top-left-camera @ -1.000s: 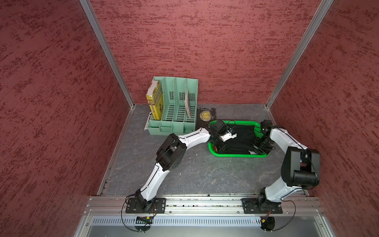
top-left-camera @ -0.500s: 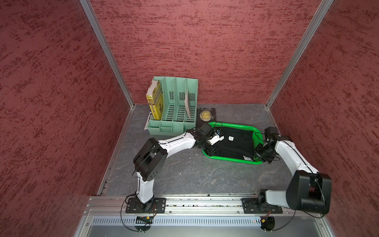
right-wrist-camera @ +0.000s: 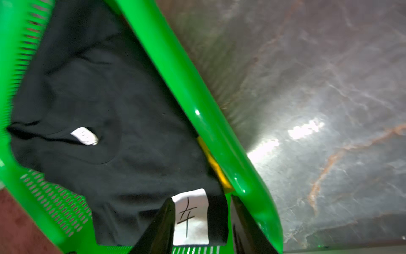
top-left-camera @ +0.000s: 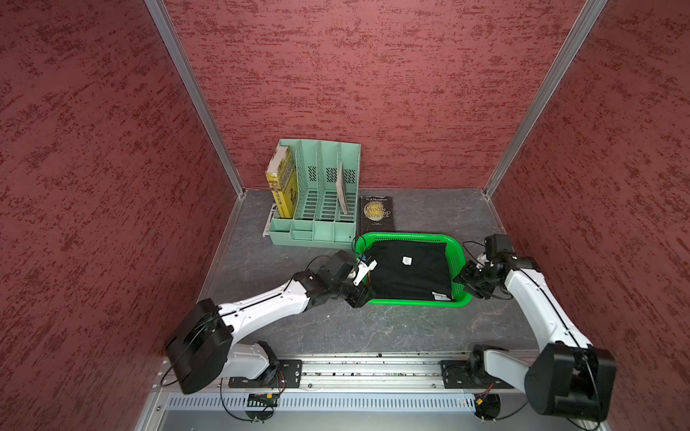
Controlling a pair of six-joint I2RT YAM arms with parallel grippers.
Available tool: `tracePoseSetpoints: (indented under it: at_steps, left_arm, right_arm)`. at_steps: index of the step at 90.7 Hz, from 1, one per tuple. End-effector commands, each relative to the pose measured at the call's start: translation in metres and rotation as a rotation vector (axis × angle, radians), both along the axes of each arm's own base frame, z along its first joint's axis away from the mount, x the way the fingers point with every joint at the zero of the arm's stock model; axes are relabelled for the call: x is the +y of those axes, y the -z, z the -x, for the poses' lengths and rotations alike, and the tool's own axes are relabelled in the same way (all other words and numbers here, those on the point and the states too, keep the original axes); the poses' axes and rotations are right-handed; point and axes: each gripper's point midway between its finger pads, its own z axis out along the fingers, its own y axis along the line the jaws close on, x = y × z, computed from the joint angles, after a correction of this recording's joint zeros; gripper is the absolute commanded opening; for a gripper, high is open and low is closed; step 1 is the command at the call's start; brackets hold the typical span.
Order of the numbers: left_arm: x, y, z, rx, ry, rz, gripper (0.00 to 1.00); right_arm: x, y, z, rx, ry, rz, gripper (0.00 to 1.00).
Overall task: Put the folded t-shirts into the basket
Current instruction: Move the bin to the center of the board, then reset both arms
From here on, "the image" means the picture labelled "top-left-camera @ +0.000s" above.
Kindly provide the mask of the green plastic basket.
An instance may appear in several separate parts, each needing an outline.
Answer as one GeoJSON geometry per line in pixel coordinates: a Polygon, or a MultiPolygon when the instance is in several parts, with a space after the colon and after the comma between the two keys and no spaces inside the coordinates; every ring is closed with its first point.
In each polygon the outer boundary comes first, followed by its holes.
{"type": "MultiPolygon", "coordinates": [[[[411,300],[391,300],[391,299],[377,299],[370,301],[372,305],[400,305],[400,306],[427,306],[427,307],[442,307],[442,308],[458,308],[467,305],[472,296],[463,290],[463,286],[454,282],[454,278],[460,273],[460,270],[465,266],[465,253],[462,246],[453,238],[447,235],[440,235],[439,233],[365,233],[354,241],[353,251],[360,259],[369,260],[364,253],[368,251],[376,242],[402,240],[412,242],[431,242],[432,244],[445,244],[446,257],[449,263],[450,278],[452,281],[452,300],[450,302],[427,302],[427,301],[411,301],[411,300]]],[[[368,287],[370,285],[370,273],[363,280],[363,283],[368,287]]]]}

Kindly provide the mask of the black t-shirt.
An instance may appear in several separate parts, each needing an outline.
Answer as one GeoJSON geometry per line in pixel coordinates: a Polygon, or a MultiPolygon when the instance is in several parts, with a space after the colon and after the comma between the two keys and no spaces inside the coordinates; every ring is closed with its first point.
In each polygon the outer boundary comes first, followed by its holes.
{"type": "Polygon", "coordinates": [[[381,241],[364,255],[377,262],[369,275],[375,298],[427,302],[452,300],[445,244],[381,241]]]}

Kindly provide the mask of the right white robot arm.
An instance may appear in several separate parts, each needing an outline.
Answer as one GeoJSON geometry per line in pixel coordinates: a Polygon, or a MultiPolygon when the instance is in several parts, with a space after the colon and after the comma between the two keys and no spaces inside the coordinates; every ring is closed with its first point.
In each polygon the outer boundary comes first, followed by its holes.
{"type": "Polygon", "coordinates": [[[532,364],[500,348],[476,346],[468,364],[474,384],[501,380],[522,391],[528,405],[543,416],[595,424],[606,421],[616,361],[576,327],[533,262],[503,255],[484,264],[468,263],[456,278],[465,292],[481,299],[502,289],[506,298],[519,305],[539,346],[532,364]]]}

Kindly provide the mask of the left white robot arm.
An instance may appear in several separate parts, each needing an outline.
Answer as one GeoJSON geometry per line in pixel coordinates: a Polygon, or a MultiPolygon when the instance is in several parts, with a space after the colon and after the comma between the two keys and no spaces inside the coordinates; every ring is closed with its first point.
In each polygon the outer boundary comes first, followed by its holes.
{"type": "Polygon", "coordinates": [[[316,270],[295,273],[287,282],[258,296],[217,305],[196,303],[165,341],[174,382],[189,395],[221,379],[248,381],[259,387],[288,386],[280,361],[264,341],[242,340],[276,321],[303,314],[331,299],[361,308],[374,297],[365,278],[378,262],[338,251],[316,270]]]}

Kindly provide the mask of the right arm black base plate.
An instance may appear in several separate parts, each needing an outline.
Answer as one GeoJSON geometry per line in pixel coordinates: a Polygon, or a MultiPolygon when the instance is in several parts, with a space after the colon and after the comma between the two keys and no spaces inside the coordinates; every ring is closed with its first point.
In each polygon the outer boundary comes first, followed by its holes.
{"type": "Polygon", "coordinates": [[[463,389],[486,391],[508,390],[513,387],[503,380],[494,377],[477,377],[470,373],[468,360],[442,360],[440,362],[441,379],[446,389],[463,389]]]}

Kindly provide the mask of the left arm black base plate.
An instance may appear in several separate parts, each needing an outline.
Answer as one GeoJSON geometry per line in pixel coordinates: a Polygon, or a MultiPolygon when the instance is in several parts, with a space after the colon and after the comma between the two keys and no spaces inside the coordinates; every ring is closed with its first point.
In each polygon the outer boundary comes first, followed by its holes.
{"type": "Polygon", "coordinates": [[[279,359],[269,366],[255,379],[230,377],[227,379],[228,388],[242,389],[272,389],[283,391],[300,386],[303,362],[298,359],[279,359]]]}

